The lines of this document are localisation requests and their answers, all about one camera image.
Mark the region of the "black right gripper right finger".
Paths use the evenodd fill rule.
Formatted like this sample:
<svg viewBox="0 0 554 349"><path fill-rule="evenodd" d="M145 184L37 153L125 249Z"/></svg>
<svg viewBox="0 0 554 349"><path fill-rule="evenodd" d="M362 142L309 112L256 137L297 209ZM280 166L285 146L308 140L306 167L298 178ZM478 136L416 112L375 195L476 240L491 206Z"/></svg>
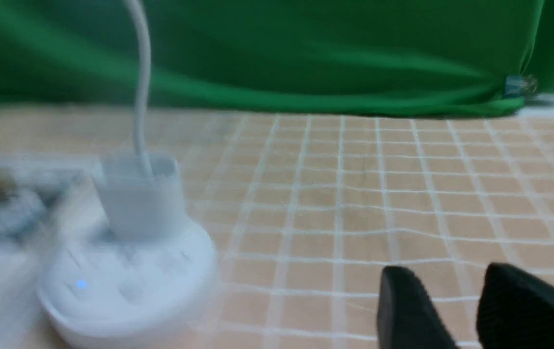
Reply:
<svg viewBox="0 0 554 349"><path fill-rule="evenodd" d="M484 349L554 349L554 285L508 263L489 264L476 331Z"/></svg>

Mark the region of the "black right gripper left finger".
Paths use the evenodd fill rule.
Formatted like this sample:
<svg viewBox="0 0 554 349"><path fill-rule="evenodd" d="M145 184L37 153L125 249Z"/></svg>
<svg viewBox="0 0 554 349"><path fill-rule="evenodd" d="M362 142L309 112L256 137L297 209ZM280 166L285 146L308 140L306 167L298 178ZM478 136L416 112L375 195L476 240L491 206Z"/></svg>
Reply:
<svg viewBox="0 0 554 349"><path fill-rule="evenodd" d="M380 349L456 349L425 286L412 270L384 267L377 306Z"/></svg>

